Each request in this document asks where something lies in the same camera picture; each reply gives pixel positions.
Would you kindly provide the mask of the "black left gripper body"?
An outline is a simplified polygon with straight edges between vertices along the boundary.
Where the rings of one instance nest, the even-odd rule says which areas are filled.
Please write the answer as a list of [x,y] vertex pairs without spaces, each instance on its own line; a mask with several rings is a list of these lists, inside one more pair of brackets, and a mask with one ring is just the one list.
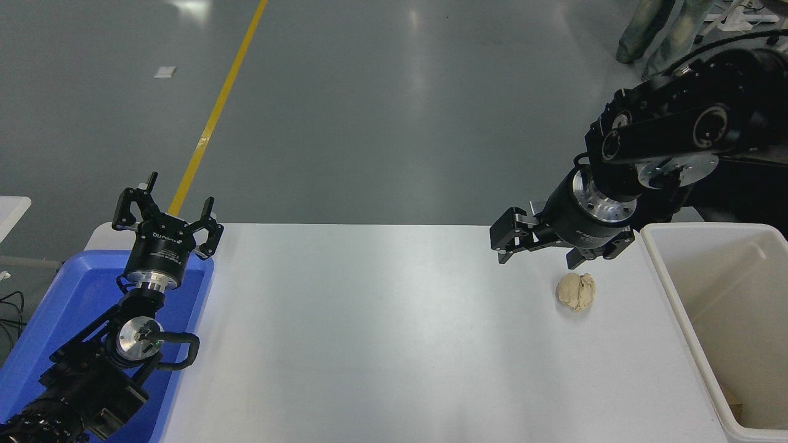
[[126,279],[136,279],[149,272],[182,279],[194,248],[195,240],[188,222],[172,217],[142,221],[136,227]]

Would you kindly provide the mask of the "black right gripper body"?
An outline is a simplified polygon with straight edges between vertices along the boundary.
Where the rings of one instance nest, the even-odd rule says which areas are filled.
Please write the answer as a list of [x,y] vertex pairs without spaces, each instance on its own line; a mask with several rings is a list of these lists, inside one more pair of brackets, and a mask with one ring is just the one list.
[[627,227],[627,204],[600,191],[591,171],[571,171],[537,216],[578,249],[598,249]]

